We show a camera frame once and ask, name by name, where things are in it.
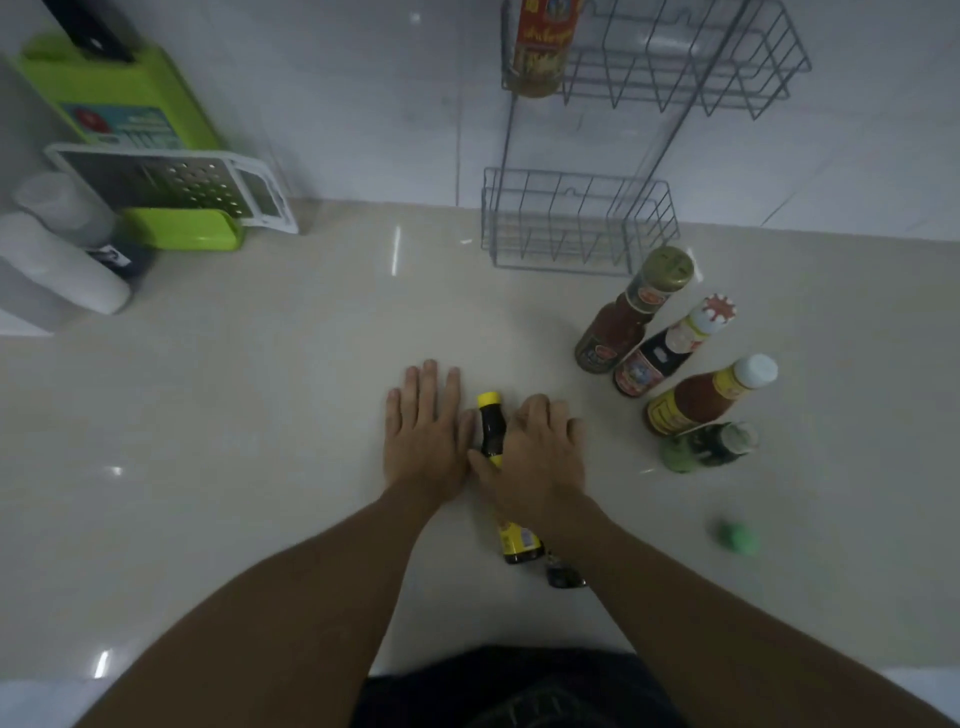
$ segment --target spice rack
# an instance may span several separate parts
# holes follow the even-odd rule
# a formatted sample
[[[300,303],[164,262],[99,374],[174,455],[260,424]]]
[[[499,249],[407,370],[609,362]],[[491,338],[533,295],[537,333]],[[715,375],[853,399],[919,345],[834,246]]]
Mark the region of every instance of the spice rack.
[[[508,90],[511,13],[512,0],[504,0],[500,63]],[[508,164],[513,94],[501,164],[484,173],[483,248],[502,268],[632,275],[649,251],[680,234],[670,187],[654,175],[690,111],[743,109],[756,120],[811,69],[780,0],[587,0],[557,91],[564,104],[580,97],[680,113],[642,176],[516,169]]]
[[[488,167],[482,200],[481,245],[503,267],[633,275],[678,234],[666,182]]]

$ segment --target right hand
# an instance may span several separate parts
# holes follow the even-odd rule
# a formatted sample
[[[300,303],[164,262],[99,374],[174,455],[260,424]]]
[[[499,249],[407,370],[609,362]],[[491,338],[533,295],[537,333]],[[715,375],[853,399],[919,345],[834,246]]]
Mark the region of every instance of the right hand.
[[[565,401],[528,398],[507,424],[503,467],[477,450],[467,453],[498,514],[549,538],[553,507],[584,489],[584,424],[570,419]]]

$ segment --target hand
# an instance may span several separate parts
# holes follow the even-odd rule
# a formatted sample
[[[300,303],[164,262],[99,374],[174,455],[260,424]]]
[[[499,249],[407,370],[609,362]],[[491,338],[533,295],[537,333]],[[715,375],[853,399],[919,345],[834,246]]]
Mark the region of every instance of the hand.
[[[547,537],[552,504],[584,489],[583,443],[584,424],[566,402],[534,395],[507,424],[502,469],[476,450],[468,458],[497,512]]]
[[[403,388],[387,394],[383,473],[388,490],[417,491],[439,508],[463,488],[473,439],[473,411],[457,417],[460,370],[456,367],[446,376],[439,415],[436,403],[437,362],[427,359],[422,372],[410,367]]]

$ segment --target sticker label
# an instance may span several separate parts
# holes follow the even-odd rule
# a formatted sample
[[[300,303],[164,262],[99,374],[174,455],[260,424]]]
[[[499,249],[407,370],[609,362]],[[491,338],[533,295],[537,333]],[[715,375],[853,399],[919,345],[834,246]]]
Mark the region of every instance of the sticker label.
[[[647,405],[647,417],[650,425],[661,435],[677,435],[697,426],[677,406],[674,390],[664,392]]]
[[[733,376],[733,367],[721,369],[713,375],[713,388],[725,400],[739,400],[750,391],[748,387],[743,386]]]
[[[585,346],[577,348],[577,360],[580,366],[589,372],[603,374],[616,362],[616,350],[605,346],[598,338],[591,336]]]
[[[117,268],[126,268],[132,263],[128,257],[123,255],[112,245],[105,245],[102,248],[88,251],[88,254],[97,262],[106,263],[107,265],[115,265]]]
[[[664,293],[648,285],[641,276],[636,276],[631,280],[624,293],[627,297],[627,303],[643,313],[656,313],[670,298],[669,293]]]
[[[157,107],[125,104],[60,104],[87,141],[111,147],[185,149],[166,115]]]
[[[643,352],[637,349],[613,372],[617,387],[629,397],[639,397],[658,384],[664,377]]]
[[[693,326],[689,316],[678,321],[666,330],[663,343],[675,353],[694,353],[707,341],[707,335]]]

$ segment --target green bottle cap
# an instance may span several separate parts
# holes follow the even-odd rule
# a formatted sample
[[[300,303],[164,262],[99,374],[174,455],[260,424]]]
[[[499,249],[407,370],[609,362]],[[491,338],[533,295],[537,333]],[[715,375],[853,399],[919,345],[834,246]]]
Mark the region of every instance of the green bottle cap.
[[[720,544],[743,556],[756,556],[760,551],[756,534],[743,523],[724,523],[720,528]]]

